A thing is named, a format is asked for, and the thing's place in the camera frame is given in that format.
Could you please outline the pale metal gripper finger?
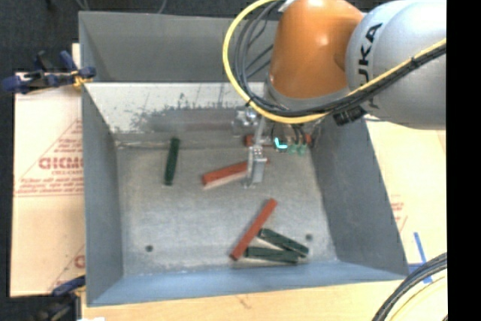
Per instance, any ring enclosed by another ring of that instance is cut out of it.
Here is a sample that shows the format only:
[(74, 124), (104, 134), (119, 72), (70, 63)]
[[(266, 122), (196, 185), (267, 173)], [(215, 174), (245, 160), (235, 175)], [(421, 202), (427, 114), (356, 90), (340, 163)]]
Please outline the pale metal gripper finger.
[(268, 158), (264, 154), (262, 147), (256, 149), (256, 183), (261, 183), (264, 179), (265, 168), (268, 164)]
[(254, 159), (255, 159), (255, 147), (249, 147), (247, 152), (247, 170), (244, 179), (242, 180), (242, 186), (246, 189), (253, 183), (254, 174)]

